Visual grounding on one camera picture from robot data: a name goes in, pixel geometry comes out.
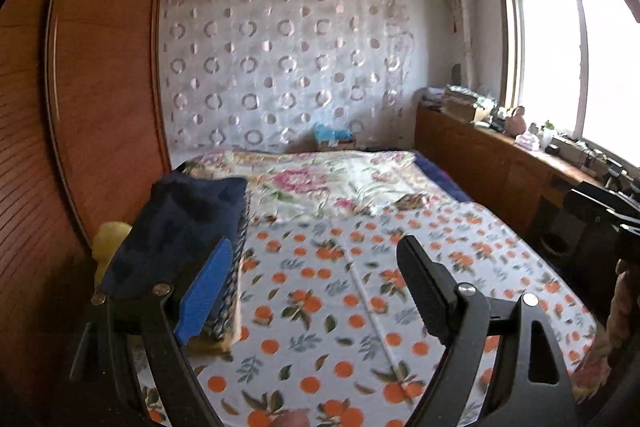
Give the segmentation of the navy blue printed t-shirt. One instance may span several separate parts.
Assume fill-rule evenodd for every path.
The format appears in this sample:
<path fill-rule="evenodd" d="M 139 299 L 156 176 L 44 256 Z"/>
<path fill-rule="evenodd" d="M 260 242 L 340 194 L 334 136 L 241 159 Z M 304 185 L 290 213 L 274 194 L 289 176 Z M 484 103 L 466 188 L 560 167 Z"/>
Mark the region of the navy blue printed t-shirt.
<path fill-rule="evenodd" d="M 237 253 L 246 230 L 247 179 L 198 179 L 173 172 L 156 181 L 100 283 L 118 299 L 170 283 L 184 267 L 229 239 Z"/>

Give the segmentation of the mustard yellow folded garment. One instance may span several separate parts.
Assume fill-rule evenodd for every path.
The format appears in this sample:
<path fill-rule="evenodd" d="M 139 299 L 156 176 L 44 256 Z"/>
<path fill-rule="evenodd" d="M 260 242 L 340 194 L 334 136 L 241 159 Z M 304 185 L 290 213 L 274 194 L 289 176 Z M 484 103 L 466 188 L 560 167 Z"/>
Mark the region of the mustard yellow folded garment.
<path fill-rule="evenodd" d="M 212 338 L 201 334 L 192 337 L 186 344 L 192 353 L 228 353 L 236 341 L 234 334 L 224 334 L 219 338 Z"/>

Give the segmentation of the wooden sideboard cabinet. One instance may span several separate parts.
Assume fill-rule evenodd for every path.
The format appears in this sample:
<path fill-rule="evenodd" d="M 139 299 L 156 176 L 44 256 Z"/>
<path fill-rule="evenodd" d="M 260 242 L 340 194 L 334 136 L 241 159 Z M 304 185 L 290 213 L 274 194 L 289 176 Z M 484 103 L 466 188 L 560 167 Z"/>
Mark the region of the wooden sideboard cabinet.
<path fill-rule="evenodd" d="M 579 183 L 599 181 L 561 158 L 420 106 L 414 147 L 523 239 L 539 235 Z"/>

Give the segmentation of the dark circle-patterned folded garment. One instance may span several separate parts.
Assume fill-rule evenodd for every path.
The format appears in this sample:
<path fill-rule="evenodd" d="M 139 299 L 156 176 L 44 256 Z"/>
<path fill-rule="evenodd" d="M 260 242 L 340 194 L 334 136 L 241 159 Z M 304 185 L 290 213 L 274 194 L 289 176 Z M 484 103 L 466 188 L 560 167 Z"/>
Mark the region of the dark circle-patterned folded garment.
<path fill-rule="evenodd" d="M 243 251 L 246 242 L 247 228 L 250 224 L 250 192 L 243 198 L 243 209 L 238 224 L 238 234 L 232 239 L 233 256 L 231 269 L 221 288 L 215 306 L 209 312 L 201 334 L 219 338 L 224 334 L 234 334 L 239 338 L 240 319 L 240 272 Z"/>

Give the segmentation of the pink figurine on cabinet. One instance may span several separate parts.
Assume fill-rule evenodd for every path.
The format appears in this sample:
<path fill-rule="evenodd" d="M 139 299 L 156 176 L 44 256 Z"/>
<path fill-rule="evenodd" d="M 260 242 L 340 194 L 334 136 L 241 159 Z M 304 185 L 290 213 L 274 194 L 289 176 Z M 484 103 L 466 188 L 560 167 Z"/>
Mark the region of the pink figurine on cabinet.
<path fill-rule="evenodd" d="M 504 129 L 506 129 L 506 135 L 509 135 L 511 138 L 516 138 L 527 130 L 524 116 L 524 106 L 518 106 L 512 109 L 511 114 L 506 117 L 506 127 L 504 127 Z"/>

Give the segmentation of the window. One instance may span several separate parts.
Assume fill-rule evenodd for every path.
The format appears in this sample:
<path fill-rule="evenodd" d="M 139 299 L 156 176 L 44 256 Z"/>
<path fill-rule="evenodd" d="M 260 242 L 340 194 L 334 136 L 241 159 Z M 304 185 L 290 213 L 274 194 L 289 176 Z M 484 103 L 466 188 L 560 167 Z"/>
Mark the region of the window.
<path fill-rule="evenodd" d="M 624 0 L 503 0 L 506 101 L 590 152 L 639 165 L 639 24 Z"/>

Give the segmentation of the dark blue blanket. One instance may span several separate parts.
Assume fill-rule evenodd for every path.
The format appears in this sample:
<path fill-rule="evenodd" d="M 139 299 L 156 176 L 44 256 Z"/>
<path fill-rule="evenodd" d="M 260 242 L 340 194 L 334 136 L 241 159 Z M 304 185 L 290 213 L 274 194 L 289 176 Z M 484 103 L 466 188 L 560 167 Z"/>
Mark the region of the dark blue blanket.
<path fill-rule="evenodd" d="M 414 165 L 418 167 L 428 179 L 437 184 L 442 191 L 447 193 L 457 202 L 473 202 L 473 199 L 450 178 L 449 174 L 440 169 L 433 161 L 426 158 L 418 150 L 413 152 Z"/>

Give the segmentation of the pile of papers on cabinet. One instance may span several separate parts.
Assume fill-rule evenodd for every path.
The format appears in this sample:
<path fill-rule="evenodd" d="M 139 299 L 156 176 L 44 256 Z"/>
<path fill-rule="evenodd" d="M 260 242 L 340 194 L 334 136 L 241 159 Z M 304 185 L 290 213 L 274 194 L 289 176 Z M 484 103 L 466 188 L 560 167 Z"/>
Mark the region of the pile of papers on cabinet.
<path fill-rule="evenodd" d="M 485 120 L 497 106 L 492 98 L 451 84 L 445 88 L 428 87 L 420 103 L 467 124 Z"/>

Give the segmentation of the orange-print white bed sheet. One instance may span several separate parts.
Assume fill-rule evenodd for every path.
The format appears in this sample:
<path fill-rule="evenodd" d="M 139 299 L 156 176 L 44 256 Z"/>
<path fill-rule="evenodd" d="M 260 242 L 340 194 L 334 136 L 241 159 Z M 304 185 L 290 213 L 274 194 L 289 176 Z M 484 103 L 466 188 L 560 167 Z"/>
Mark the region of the orange-print white bed sheet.
<path fill-rule="evenodd" d="M 565 282 L 488 209 L 432 209 L 261 223 L 248 230 L 239 340 L 188 359 L 228 426 L 305 410 L 315 426 L 400 426 L 442 357 L 396 261 L 402 236 L 483 294 L 534 294 L 565 364 L 576 369 L 596 320 Z"/>

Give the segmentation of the wooden wardrobe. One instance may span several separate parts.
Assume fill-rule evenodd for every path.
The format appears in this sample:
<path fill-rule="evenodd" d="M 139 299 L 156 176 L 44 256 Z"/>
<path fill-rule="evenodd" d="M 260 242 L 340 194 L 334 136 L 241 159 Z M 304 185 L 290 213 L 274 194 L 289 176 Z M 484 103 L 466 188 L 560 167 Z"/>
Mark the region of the wooden wardrobe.
<path fill-rule="evenodd" d="M 169 169 L 160 0 L 1 0 L 1 400 L 62 387 L 89 244 Z"/>

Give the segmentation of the floral quilt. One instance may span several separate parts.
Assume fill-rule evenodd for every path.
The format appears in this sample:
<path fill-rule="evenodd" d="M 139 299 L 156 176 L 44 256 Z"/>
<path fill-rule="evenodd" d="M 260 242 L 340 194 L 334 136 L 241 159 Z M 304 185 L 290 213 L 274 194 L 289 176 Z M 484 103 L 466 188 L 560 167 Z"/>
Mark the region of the floral quilt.
<path fill-rule="evenodd" d="M 247 179 L 255 223 L 376 216 L 454 201 L 408 150 L 280 155 L 214 150 L 185 161 L 181 169 L 200 179 Z"/>

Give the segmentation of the blue item on box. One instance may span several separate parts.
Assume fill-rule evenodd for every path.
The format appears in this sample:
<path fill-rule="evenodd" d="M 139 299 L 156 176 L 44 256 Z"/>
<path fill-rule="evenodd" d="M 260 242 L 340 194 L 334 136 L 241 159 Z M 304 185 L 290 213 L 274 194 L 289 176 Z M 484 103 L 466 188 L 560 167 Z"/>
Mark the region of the blue item on box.
<path fill-rule="evenodd" d="M 355 135 L 348 129 L 336 129 L 326 124 L 314 124 L 312 134 L 320 152 L 355 150 L 356 148 Z"/>

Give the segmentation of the circle-patterned sheer curtain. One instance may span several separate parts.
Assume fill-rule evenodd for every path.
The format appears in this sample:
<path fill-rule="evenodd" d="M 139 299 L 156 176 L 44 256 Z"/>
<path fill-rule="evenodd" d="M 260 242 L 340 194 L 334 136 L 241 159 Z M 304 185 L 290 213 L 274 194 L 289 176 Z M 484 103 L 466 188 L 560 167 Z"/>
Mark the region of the circle-patterned sheer curtain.
<path fill-rule="evenodd" d="M 362 148 L 412 135 L 404 0 L 162 0 L 169 150 L 303 150 L 315 127 Z"/>

